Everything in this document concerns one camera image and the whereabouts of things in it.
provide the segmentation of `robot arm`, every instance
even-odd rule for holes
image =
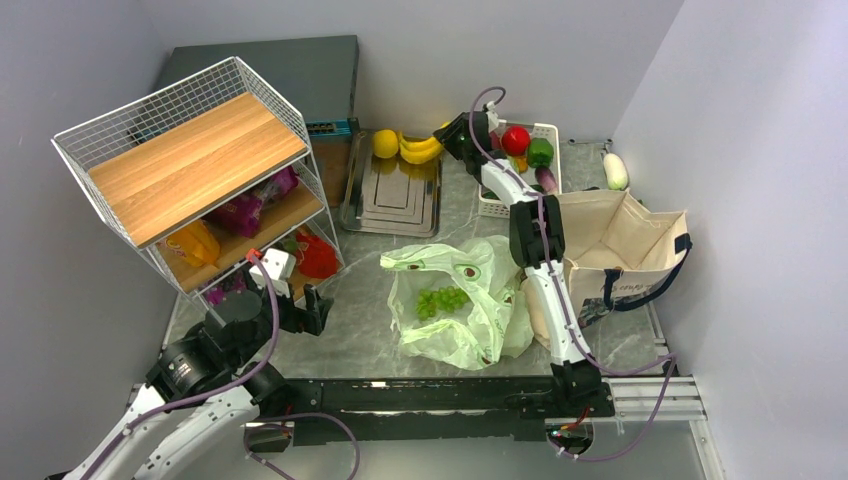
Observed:
[[[497,124],[493,121],[497,119],[493,107],[490,103],[486,111],[473,116],[462,113],[433,135],[448,153],[465,164],[468,174],[509,206],[510,253],[536,289],[551,336],[552,400],[561,409],[582,408],[605,398],[606,393],[600,371],[584,356],[590,355],[591,350],[577,327],[565,286],[565,235],[559,201],[531,189],[504,159],[505,154],[492,149],[489,132]],[[529,397],[528,402],[551,400]]]
[[[227,432],[264,416],[279,414],[294,398],[282,375],[270,364],[253,372],[245,364],[271,338],[273,328],[319,335],[332,300],[321,299],[309,285],[304,288],[306,308],[294,305],[288,278],[294,266],[291,255],[269,249],[263,259],[268,279],[256,266],[254,282],[268,288],[263,300],[254,289],[228,296],[216,312],[165,348],[147,374],[132,405],[100,445],[65,479],[136,480],[170,479],[177,475]],[[280,312],[272,321],[270,302]],[[153,415],[130,429],[143,414],[175,401],[226,388],[236,372],[253,372],[205,401]]]
[[[496,158],[494,161],[488,161],[483,164],[480,167],[480,183],[494,192],[505,205],[519,205],[521,206],[519,209],[523,210],[528,210],[527,206],[529,206],[531,210],[530,212],[516,213],[533,213],[532,209],[536,209],[536,215],[538,216],[538,196],[534,196],[538,194],[512,169],[508,161]],[[520,243],[520,239],[510,235],[510,242]],[[513,252],[515,250],[523,250],[520,247],[514,248],[512,245],[510,249]],[[562,308],[560,308],[554,282],[559,282],[562,292],[566,296],[568,314],[571,315],[571,318],[577,317],[574,315],[571,302],[569,301],[570,299],[568,298],[568,290],[565,288],[561,259],[552,259],[551,265],[554,270],[553,275],[548,272],[547,265],[526,266],[524,273],[527,275],[527,280],[533,285],[536,292],[538,292],[539,299],[542,302],[542,311],[545,314],[548,335],[551,338],[552,363],[556,365],[562,365],[565,362],[577,363],[583,360],[583,354],[573,346],[570,335],[563,328],[564,325],[569,325],[569,322],[566,322]],[[589,352],[589,345],[586,344],[583,334],[579,330],[576,332],[576,336],[578,341],[581,342],[583,351]]]

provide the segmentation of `beige tote bag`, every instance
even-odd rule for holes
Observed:
[[[558,198],[566,284],[581,326],[599,318],[598,307],[633,310],[662,295],[692,248],[685,212],[651,213],[629,192],[614,190]]]

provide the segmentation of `purple vegetable bag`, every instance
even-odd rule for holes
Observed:
[[[259,232],[259,213],[268,200],[280,200],[298,185],[292,167],[275,173],[262,185],[241,193],[206,215],[206,219],[228,231],[253,238]]]

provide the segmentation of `metal tray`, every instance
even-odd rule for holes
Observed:
[[[442,161],[410,165],[374,156],[373,130],[353,138],[339,223],[351,231],[432,237],[439,229]]]

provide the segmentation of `wooden shelf board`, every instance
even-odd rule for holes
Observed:
[[[180,287],[184,292],[191,292],[238,263],[251,248],[264,247],[293,226],[320,211],[322,207],[321,202],[309,189],[299,185],[282,201],[262,212],[259,218],[259,233],[253,238],[244,238],[224,230],[214,229],[215,238],[221,244],[221,254],[214,266],[193,267],[166,247],[158,248]]]
[[[244,93],[88,173],[143,248],[304,152],[297,135]]]

